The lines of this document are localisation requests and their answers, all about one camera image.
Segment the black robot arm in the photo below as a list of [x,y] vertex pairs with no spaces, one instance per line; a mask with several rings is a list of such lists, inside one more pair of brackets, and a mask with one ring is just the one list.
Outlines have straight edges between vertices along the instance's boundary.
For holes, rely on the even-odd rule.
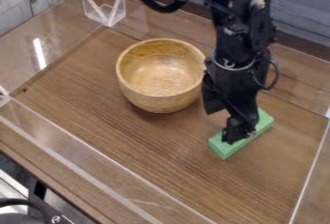
[[[154,11],[176,12],[191,0],[140,0]],[[208,114],[230,113],[222,141],[235,144],[257,133],[261,122],[257,97],[270,90],[269,70],[275,67],[270,45],[277,27],[271,18],[273,0],[202,0],[211,12],[216,42],[203,61],[203,108]]]

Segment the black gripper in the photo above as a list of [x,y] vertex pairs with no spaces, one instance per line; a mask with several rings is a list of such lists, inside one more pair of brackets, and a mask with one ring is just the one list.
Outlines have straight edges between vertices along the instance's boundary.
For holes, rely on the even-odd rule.
[[230,118],[223,128],[222,141],[234,145],[255,133],[259,123],[257,95],[261,87],[251,75],[255,60],[228,68],[214,57],[204,59],[202,102],[207,115],[227,110]]

